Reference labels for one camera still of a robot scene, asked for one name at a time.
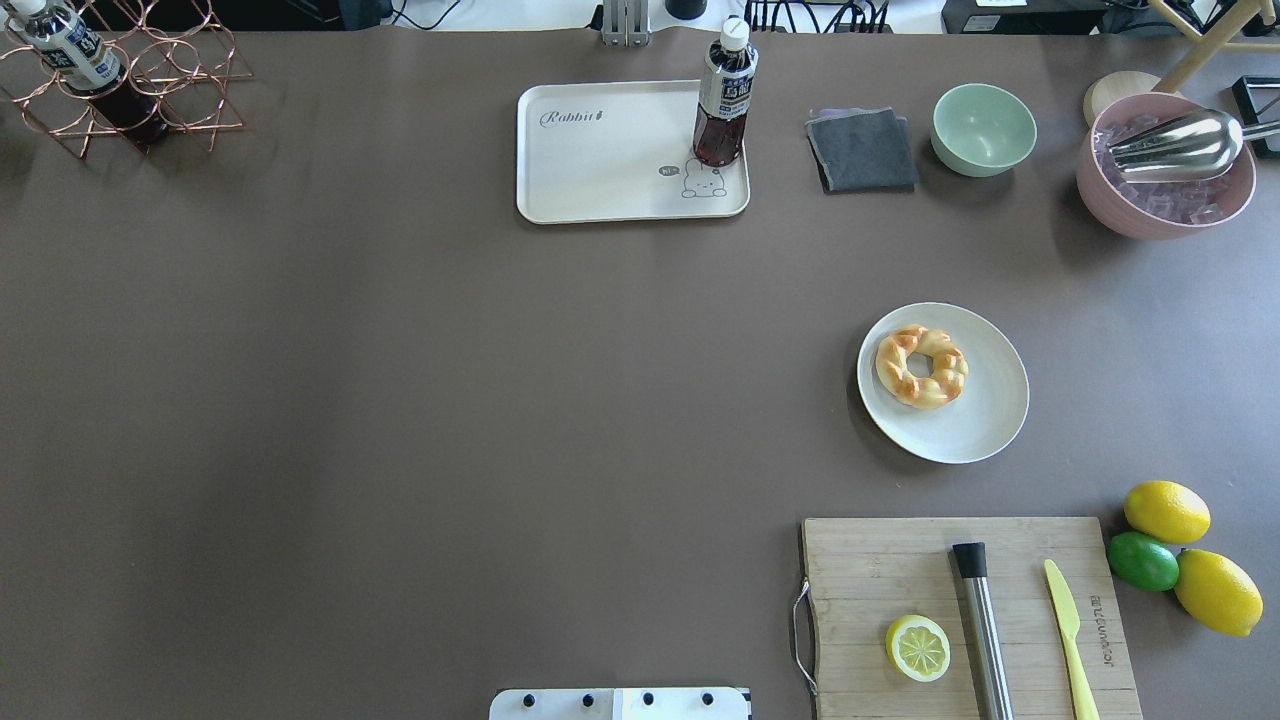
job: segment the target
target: cutting board handle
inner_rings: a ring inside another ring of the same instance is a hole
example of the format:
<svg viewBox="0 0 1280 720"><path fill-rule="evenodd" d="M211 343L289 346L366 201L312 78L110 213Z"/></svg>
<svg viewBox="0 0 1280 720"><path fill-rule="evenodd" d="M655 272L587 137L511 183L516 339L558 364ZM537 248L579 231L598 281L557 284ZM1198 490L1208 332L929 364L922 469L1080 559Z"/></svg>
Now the cutting board handle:
<svg viewBox="0 0 1280 720"><path fill-rule="evenodd" d="M804 673L804 679L809 682L809 693L813 694L814 697L818 697L818 682L813 679L813 675L809 674L809 670L804 666L804 662L800 660L800 629L799 629L800 623L797 615L800 612L800 603L808 598L809 598L809 578L805 578L804 582L800 583L800 593L796 594L796 601L791 603L791 641L792 641L791 648L792 652L795 653L796 667L799 667L800 671Z"/></svg>

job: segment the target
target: white plate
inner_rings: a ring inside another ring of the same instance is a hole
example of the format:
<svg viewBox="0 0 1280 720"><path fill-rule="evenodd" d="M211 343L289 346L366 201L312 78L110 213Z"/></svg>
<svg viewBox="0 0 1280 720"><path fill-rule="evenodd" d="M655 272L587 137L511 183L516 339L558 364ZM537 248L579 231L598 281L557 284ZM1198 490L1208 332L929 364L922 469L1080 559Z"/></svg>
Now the white plate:
<svg viewBox="0 0 1280 720"><path fill-rule="evenodd" d="M904 405L876 375L876 351L893 331L911 324L945 331L964 352L964 392L937 410ZM906 451L937 462L975 462L1004 450L1023 428L1030 405L1027 368L996 325L964 307L918 302L881 318L858 352L858 391L884 434Z"/></svg>
<svg viewBox="0 0 1280 720"><path fill-rule="evenodd" d="M516 208L534 223L727 218L746 208L746 154L692 154L698 81L539 85L516 105Z"/></svg>

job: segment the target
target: black container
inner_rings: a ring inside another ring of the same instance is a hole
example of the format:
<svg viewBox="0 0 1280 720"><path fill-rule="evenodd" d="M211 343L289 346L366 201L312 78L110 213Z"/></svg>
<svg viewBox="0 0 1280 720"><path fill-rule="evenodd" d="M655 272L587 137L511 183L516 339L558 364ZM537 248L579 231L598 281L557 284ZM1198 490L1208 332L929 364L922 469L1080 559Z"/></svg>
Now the black container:
<svg viewBox="0 0 1280 720"><path fill-rule="evenodd" d="M707 0L667 0L667 12L681 20L700 18L707 12Z"/></svg>

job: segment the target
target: lime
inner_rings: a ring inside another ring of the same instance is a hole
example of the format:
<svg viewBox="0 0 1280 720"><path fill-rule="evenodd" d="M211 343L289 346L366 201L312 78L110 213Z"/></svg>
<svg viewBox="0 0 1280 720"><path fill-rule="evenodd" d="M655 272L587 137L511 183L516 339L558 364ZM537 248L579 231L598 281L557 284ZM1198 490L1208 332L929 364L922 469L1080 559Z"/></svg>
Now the lime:
<svg viewBox="0 0 1280 720"><path fill-rule="evenodd" d="M1190 488L1170 480L1139 483L1124 498L1133 529L1171 544L1185 544L1208 530L1208 505Z"/></svg>
<svg viewBox="0 0 1280 720"><path fill-rule="evenodd" d="M1117 578L1144 591L1165 592L1178 582L1178 559L1156 538L1120 533L1107 546L1107 564Z"/></svg>
<svg viewBox="0 0 1280 720"><path fill-rule="evenodd" d="M1249 574L1207 550L1178 553L1178 602L1206 626L1229 635L1248 635L1262 618L1262 594Z"/></svg>
<svg viewBox="0 0 1280 720"><path fill-rule="evenodd" d="M904 675L932 683L951 666L951 643L937 623L923 615L904 615L888 626L884 650Z"/></svg>

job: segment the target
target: bottle cap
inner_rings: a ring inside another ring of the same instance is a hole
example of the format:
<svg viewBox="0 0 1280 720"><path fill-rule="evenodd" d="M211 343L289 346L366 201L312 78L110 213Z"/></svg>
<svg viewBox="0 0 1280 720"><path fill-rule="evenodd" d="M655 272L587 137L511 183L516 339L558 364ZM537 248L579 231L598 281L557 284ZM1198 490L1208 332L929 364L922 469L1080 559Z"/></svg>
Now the bottle cap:
<svg viewBox="0 0 1280 720"><path fill-rule="evenodd" d="M739 17L728 18L721 28L721 46L730 53L737 53L746 47L746 40L750 36L751 26L746 24L746 20Z"/></svg>
<svg viewBox="0 0 1280 720"><path fill-rule="evenodd" d="M19 15L32 17L44 10L49 3L46 0L9 0L9 5Z"/></svg>

